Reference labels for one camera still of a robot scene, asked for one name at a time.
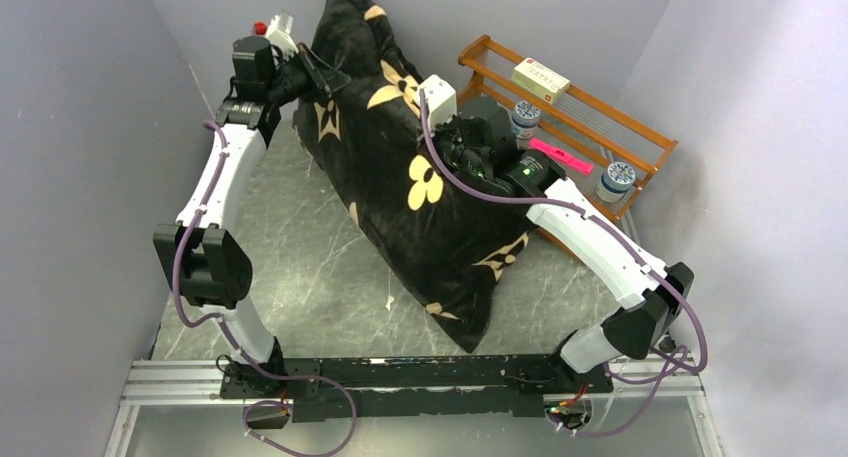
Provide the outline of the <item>black pillowcase with beige flowers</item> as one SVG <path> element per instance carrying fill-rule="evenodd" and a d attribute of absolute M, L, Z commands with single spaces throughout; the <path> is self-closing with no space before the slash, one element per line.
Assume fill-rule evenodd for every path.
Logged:
<path fill-rule="evenodd" d="M 421 75 L 374 0 L 326 0 L 311 48 L 350 82 L 299 102 L 293 126 L 302 147 L 403 286 L 455 344 L 474 351 L 495 287 L 532 224 L 441 176 L 419 140 Z"/>

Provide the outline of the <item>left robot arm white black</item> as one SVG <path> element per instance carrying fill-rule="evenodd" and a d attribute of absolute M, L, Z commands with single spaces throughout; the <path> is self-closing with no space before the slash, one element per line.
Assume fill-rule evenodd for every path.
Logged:
<path fill-rule="evenodd" d="M 231 360 L 250 366 L 248 386 L 272 397 L 286 383 L 282 351 L 249 297 L 253 266 L 232 228 L 282 107 L 326 100 L 351 78 L 287 36 L 240 38 L 231 57 L 228 94 L 203 123 L 213 134 L 205 167 L 174 223 L 157 226 L 153 244 L 183 325 L 216 325 Z"/>

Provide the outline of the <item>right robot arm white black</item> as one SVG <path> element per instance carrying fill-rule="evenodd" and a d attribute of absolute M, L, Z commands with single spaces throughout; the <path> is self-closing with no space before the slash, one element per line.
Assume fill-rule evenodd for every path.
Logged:
<path fill-rule="evenodd" d="M 683 262 L 668 265 L 636 244 L 545 152 L 496 143 L 497 135 L 510 137 L 508 126 L 461 117 L 454 94 L 437 98 L 421 91 L 418 100 L 423 140 L 442 175 L 478 200 L 517 209 L 571 250 L 617 302 L 603 321 L 559 345 L 549 367 L 556 388 L 575 391 L 590 370 L 618 357 L 645 358 L 681 313 L 698 321 L 686 300 L 692 270 Z"/>

